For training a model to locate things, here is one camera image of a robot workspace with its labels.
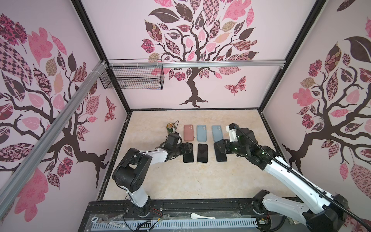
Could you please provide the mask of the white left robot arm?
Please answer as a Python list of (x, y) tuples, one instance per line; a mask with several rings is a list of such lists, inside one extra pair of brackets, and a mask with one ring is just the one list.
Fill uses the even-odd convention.
[(193, 153), (193, 145), (183, 142), (179, 133), (169, 134), (157, 148), (141, 151), (130, 148), (112, 173), (115, 184), (129, 196), (134, 212), (145, 217), (150, 213), (151, 198), (142, 184), (151, 165), (165, 163)]

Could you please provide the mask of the light blue case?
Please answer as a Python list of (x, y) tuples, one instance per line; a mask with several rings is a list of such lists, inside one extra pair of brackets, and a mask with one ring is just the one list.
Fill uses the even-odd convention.
[(197, 141), (198, 142), (207, 141), (207, 128), (205, 125), (197, 125)]
[(213, 135), (213, 141), (215, 143), (223, 140), (222, 127), (220, 125), (213, 125), (212, 126), (212, 135)]

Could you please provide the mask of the black phone without case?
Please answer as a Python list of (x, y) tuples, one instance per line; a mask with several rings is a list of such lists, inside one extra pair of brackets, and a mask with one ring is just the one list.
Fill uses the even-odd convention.
[(183, 163), (193, 163), (193, 162), (194, 162), (193, 144), (185, 143), (184, 153), (183, 153)]

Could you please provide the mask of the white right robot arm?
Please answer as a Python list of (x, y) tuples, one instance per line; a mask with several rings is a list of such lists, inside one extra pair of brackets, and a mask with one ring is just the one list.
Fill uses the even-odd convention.
[(226, 129), (230, 137), (215, 142), (218, 152), (245, 158), (274, 176), (299, 198), (299, 201), (294, 201), (262, 189), (252, 201), (256, 214), (275, 212), (306, 225), (311, 232), (337, 232), (341, 229), (348, 207), (348, 201), (342, 195), (332, 195), (313, 184), (292, 169), (277, 152), (268, 146), (260, 146), (248, 128), (231, 124)]

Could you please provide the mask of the pink phone case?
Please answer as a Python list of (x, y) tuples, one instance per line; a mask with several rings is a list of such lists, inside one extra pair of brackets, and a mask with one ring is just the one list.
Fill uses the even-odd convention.
[(194, 126), (184, 125), (184, 141), (193, 142), (194, 141)]

